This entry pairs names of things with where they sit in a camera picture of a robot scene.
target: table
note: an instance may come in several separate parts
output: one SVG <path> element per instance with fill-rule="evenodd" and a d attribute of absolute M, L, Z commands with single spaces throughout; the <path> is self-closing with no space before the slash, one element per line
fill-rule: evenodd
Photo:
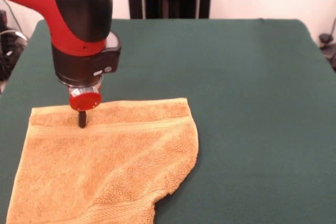
<path fill-rule="evenodd" d="M 336 76 L 298 20 L 114 20 L 104 101 L 187 97 L 194 170 L 155 223 L 336 223 Z M 67 104 L 38 23 L 0 99 L 0 223 L 30 110 Z"/>

